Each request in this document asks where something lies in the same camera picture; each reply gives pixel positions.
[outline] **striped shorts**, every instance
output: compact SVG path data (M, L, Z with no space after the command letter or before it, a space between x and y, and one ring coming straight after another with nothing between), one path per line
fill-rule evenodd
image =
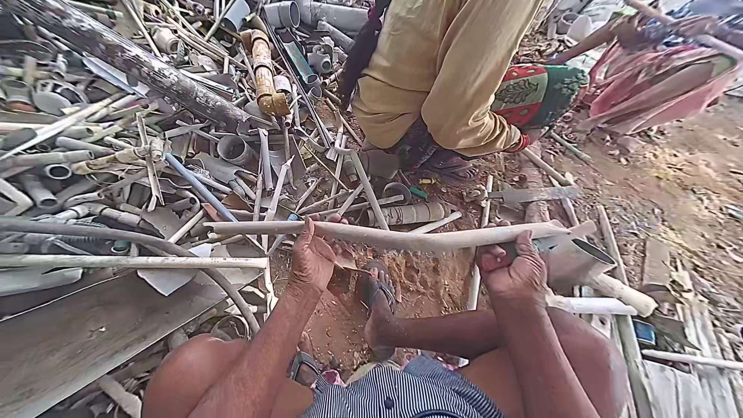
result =
M456 372L426 356L402 370L376 366L346 387L318 379L301 418L505 418L495 402Z

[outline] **leg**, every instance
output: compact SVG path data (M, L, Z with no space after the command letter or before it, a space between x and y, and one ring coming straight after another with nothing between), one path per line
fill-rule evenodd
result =
M165 358L152 377L144 396L143 417L188 417L247 344L207 334L188 340ZM311 403L311 390L287 379L276 397L271 418L296 417Z
M408 347L473 358L463 376L496 401L507 417L522 414L521 392L493 311L438 318L396 318L377 294L365 336L372 347ZM627 400L626 368L616 347L588 323L561 309L548 313L565 355L603 418L617 417Z

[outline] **wooden plank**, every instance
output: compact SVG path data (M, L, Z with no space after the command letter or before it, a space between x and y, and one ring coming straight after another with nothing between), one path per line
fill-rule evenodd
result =
M582 195L579 186L540 187L537 189L515 189L505 192L490 192L491 199L501 199L504 203L536 202L537 200L560 200L566 197L577 198Z
M661 241L648 238L645 241L645 263L643 286L655 284L668 286L671 280L671 251Z
M36 417L225 297L198 275L168 297L126 276L0 321L0 417Z

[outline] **pipe fitting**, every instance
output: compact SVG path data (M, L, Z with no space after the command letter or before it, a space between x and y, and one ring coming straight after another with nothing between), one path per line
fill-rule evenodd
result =
M39 178L31 173L23 173L18 176L23 190L33 199L36 206L41 209L51 209L59 203L57 198L39 181Z
M20 80L7 79L0 83L0 87L5 91L7 95L6 101L8 103L32 104L31 91L28 84Z
M155 41L155 45L158 46L162 51L168 54L175 54L178 52L181 40L168 28L157 28L155 34L152 36L152 40Z
M275 28L299 27L299 6L294 0L264 4L263 10L268 24Z
M307 64L321 74L327 74L333 71L333 62L330 59L330 55L314 51L307 54Z
M250 148L245 140L237 135L225 135L217 144L219 158L242 167L250 157Z
M285 75L274 76L273 85L276 87L276 92L291 94L291 81Z
M72 177L72 170L67 164L49 164L42 170L44 176L55 180L65 180Z
M268 35L258 29L240 33L243 46L253 52L253 70L256 74L258 107L267 115L289 115L287 95L277 93L273 86L273 62Z

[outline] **rusty pipe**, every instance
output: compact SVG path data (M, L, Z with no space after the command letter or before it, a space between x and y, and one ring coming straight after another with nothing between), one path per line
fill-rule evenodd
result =
M246 50L253 52L253 70L256 73L256 95L258 107L266 115L289 115L289 102L286 94L277 93L273 86L273 62L268 35L259 29L240 33Z

